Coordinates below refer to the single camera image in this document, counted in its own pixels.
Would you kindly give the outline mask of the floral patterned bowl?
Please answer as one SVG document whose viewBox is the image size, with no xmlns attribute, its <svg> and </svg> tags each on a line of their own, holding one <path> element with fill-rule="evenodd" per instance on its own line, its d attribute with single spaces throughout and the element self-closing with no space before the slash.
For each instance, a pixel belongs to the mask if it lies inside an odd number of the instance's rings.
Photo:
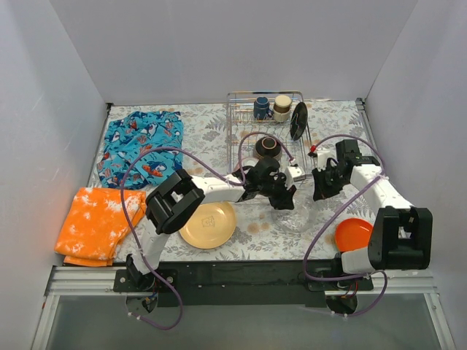
<svg viewBox="0 0 467 350">
<path fill-rule="evenodd" d="M 245 157 L 241 162 L 238 162 L 235 167 L 235 171 L 239 171 L 240 168 L 244 169 L 244 172 L 247 172 L 250 168 L 254 167 L 258 163 L 259 159 L 256 157 Z"/>
</svg>

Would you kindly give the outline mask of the dark blue mug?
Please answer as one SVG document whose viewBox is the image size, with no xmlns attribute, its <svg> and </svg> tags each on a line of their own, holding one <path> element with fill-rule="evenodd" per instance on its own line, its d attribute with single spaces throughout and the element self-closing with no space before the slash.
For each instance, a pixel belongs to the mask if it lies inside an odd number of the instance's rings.
<svg viewBox="0 0 467 350">
<path fill-rule="evenodd" d="M 272 115 L 269 99 L 265 96 L 257 97 L 253 104 L 253 118 L 255 120 L 270 120 Z"/>
</svg>

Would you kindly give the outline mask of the brown rimmed cream bowl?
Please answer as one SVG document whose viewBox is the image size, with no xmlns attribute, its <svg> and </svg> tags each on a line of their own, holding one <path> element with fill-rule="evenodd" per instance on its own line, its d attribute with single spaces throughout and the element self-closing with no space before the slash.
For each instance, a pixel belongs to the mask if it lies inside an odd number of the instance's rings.
<svg viewBox="0 0 467 350">
<path fill-rule="evenodd" d="M 255 143 L 254 156 L 257 159 L 273 158 L 280 160 L 282 157 L 282 146 L 276 139 L 264 136 Z"/>
</svg>

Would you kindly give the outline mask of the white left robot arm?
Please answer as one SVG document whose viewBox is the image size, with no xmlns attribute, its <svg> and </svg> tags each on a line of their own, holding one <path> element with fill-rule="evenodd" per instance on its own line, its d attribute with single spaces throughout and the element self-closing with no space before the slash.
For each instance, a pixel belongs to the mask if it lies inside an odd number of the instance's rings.
<svg viewBox="0 0 467 350">
<path fill-rule="evenodd" d="M 157 186 L 145 201 L 145 216 L 152 229 L 142 235 L 138 254 L 126 258 L 126 270 L 131 284 L 146 292 L 155 284 L 154 270 L 172 233 L 182 229 L 199 206 L 217 203 L 241 203 L 258 195 L 268 198 L 273 209 L 294 209 L 295 180 L 304 175 L 296 163 L 280 169 L 270 157 L 254 166 L 240 166 L 235 172 L 220 178 L 191 176 L 177 170 Z"/>
</svg>

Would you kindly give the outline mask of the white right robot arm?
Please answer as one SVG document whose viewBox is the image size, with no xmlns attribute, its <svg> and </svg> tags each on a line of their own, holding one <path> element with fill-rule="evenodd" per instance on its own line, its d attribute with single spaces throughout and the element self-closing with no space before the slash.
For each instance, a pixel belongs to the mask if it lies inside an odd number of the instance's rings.
<svg viewBox="0 0 467 350">
<path fill-rule="evenodd" d="M 378 271 L 425 270 L 431 261 L 433 215 L 427 208 L 414 206 L 394 188 L 377 155 L 363 155 L 361 139 L 340 135 L 336 149 L 314 145 L 314 201 L 331 198 L 351 184 L 376 215 L 369 242 L 365 247 L 343 252 L 340 265 L 330 276 L 313 276 L 312 281 L 331 282 L 337 289 L 348 289 L 357 279 Z"/>
</svg>

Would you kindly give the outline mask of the clear ribbed glass plate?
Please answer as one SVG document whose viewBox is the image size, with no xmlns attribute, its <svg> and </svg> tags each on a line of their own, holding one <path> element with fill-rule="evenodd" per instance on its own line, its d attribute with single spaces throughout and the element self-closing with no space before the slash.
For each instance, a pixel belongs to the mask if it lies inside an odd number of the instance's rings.
<svg viewBox="0 0 467 350">
<path fill-rule="evenodd" d="M 312 195 L 300 192 L 294 196 L 294 209 L 271 211 L 275 225 L 286 233 L 302 233 L 309 229 L 319 211 Z"/>
</svg>

